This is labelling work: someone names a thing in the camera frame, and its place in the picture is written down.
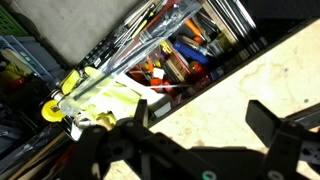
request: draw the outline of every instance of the screwdriver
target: screwdriver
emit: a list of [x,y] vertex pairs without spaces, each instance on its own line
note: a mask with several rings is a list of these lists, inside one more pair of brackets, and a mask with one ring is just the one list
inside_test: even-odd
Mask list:
[[205,38],[202,36],[201,31],[197,28],[190,19],[187,19],[184,24],[197,36],[201,37],[205,41]]

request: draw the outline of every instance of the drawer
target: drawer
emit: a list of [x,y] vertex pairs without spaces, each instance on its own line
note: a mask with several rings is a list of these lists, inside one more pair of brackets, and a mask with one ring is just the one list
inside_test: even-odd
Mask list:
[[[157,8],[158,2],[163,1],[144,1],[138,7]],[[112,126],[132,117],[138,100],[147,99],[149,121],[144,125],[150,127],[268,44],[239,1],[171,0],[162,8],[153,19],[129,16],[130,24],[126,17],[94,47],[52,93],[55,103],[44,108],[58,116],[45,118],[69,126],[64,129],[88,119],[89,125],[103,119]],[[138,17],[151,13],[147,9]],[[139,27],[142,31],[134,36],[131,30]]]

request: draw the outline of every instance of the tool handle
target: tool handle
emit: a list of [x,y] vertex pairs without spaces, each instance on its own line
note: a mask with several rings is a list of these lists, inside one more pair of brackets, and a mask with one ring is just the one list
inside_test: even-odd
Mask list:
[[187,44],[183,43],[182,41],[176,41],[173,47],[184,54],[185,56],[203,64],[209,65],[210,61],[207,57],[203,56],[199,51],[192,49]]
[[197,36],[201,35],[201,31],[199,28],[196,27],[196,25],[193,24],[193,22],[190,19],[187,19],[184,24],[188,26],[188,28]]

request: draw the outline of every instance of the wooden surface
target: wooden surface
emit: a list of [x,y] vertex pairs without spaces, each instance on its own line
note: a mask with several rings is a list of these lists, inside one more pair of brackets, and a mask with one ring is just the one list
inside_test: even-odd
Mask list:
[[[265,53],[220,84],[167,117],[153,132],[162,132],[185,148],[246,146],[267,149],[245,123],[247,104],[257,99],[278,117],[320,102],[320,20]],[[320,179],[305,163],[298,171]],[[122,163],[107,179],[136,179]]]

